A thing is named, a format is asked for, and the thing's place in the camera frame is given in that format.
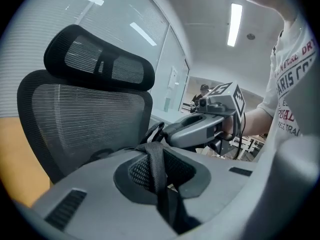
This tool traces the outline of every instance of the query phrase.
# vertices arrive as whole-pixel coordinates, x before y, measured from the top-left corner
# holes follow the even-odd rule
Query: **wooden desk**
[[[0,178],[12,199],[29,207],[50,187],[18,117],[0,118]]]

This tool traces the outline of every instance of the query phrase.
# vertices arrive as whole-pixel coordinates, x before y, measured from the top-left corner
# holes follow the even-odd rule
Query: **black cable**
[[[243,116],[244,116],[243,129],[242,129],[242,131],[240,132],[240,135],[239,135],[239,146],[238,146],[238,150],[237,150],[235,156],[233,157],[233,160],[237,160],[238,159],[238,156],[239,156],[240,150],[241,150],[242,136],[243,136],[245,128],[246,128],[246,113],[245,112],[243,112]]]

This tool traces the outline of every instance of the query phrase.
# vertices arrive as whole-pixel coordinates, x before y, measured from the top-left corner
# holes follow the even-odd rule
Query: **black strap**
[[[162,132],[163,128],[165,127],[165,123],[164,122],[158,122],[158,123],[155,123],[147,132],[146,134],[144,135],[142,141],[140,142],[140,144],[145,144],[147,143],[148,139],[150,138],[150,136],[152,135],[152,133],[157,129],[157,133],[154,135],[152,141],[154,142],[157,137],[159,136],[159,134]]]
[[[157,210],[165,221],[178,233],[183,234],[200,222],[187,214],[183,199],[179,193],[168,195],[167,174],[164,159],[164,146],[159,142],[149,142],[136,147],[149,156],[150,171],[157,195]]]

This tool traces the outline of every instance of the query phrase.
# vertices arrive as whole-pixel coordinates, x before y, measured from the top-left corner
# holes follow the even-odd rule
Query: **glass wall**
[[[79,25],[157,68],[169,23],[152,0],[102,0]]]
[[[155,72],[155,83],[151,89],[154,109],[165,112],[179,110],[183,95],[181,89],[186,82],[183,73],[184,63],[185,54],[170,27]]]
[[[179,110],[185,55],[153,0],[26,0],[0,42],[0,117],[17,117],[17,90],[32,71],[44,70],[52,38],[79,24],[99,38],[148,60],[156,71],[155,108]],[[172,68],[176,71],[168,89]]]

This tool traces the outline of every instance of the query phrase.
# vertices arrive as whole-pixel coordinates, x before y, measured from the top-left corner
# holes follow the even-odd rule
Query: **person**
[[[200,100],[203,96],[205,96],[209,92],[209,86],[206,84],[202,84],[200,87],[200,94],[195,95],[192,99],[192,102],[196,103],[196,101]]]
[[[205,96],[207,93],[209,92],[209,86],[206,84],[202,84],[200,87],[200,94],[199,95],[195,95],[192,99],[192,101],[190,102],[190,113],[194,113],[196,112],[196,106],[199,104],[199,100]]]
[[[311,67],[317,67],[314,63],[318,45],[307,22],[288,0],[247,1],[277,11],[284,24],[271,51],[271,70],[265,97],[256,109],[245,115],[245,128],[242,123],[243,136],[268,133],[263,148],[274,151],[287,139],[301,135],[295,116],[286,103],[286,95]],[[232,125],[229,117],[223,123],[223,130],[232,134]]]

